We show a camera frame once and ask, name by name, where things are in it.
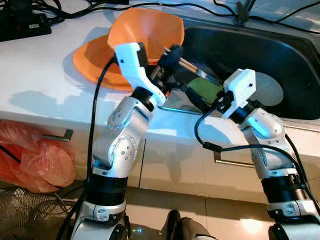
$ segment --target red plastic bag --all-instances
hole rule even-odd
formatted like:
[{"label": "red plastic bag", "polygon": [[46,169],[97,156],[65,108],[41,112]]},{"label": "red plastic bag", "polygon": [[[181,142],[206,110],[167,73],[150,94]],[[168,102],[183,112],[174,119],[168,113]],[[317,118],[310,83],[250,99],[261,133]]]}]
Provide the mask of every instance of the red plastic bag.
[{"label": "red plastic bag", "polygon": [[54,192],[70,185],[76,170],[73,156],[57,143],[42,139],[41,132],[19,122],[0,122],[0,144],[21,160],[0,151],[0,181],[31,192]]}]

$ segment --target drawer handle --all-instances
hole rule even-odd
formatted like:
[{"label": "drawer handle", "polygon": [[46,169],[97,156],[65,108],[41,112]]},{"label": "drawer handle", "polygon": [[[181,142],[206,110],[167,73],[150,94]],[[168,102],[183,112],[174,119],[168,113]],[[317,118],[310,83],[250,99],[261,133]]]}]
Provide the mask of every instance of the drawer handle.
[{"label": "drawer handle", "polygon": [[215,164],[226,164],[226,165],[232,165],[232,166],[238,166],[238,167],[244,167],[244,168],[252,168],[252,169],[255,168],[255,166],[252,163],[223,160],[223,159],[221,159],[221,154],[219,152],[214,152],[214,163]]},{"label": "drawer handle", "polygon": [[73,130],[67,129],[67,130],[65,130],[64,136],[55,136],[55,135],[44,134],[41,137],[43,139],[49,139],[49,140],[68,143],[71,140],[71,137],[73,134],[74,134]]}]

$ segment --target sink basin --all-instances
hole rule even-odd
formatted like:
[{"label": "sink basin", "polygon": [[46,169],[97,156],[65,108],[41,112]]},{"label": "sink basin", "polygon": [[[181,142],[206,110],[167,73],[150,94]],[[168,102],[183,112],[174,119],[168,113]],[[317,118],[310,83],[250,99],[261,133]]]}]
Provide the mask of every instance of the sink basin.
[{"label": "sink basin", "polygon": [[[276,81],[280,88],[282,96],[276,104],[265,107],[268,112],[290,119],[320,118],[320,60],[310,40],[220,23],[185,20],[185,26],[182,46],[186,60],[205,65],[223,79],[236,69],[253,69]],[[270,89],[260,94],[269,95],[270,99],[275,97]],[[167,104],[170,106],[165,105],[165,109],[186,106],[180,102],[175,107],[172,100]]]}]

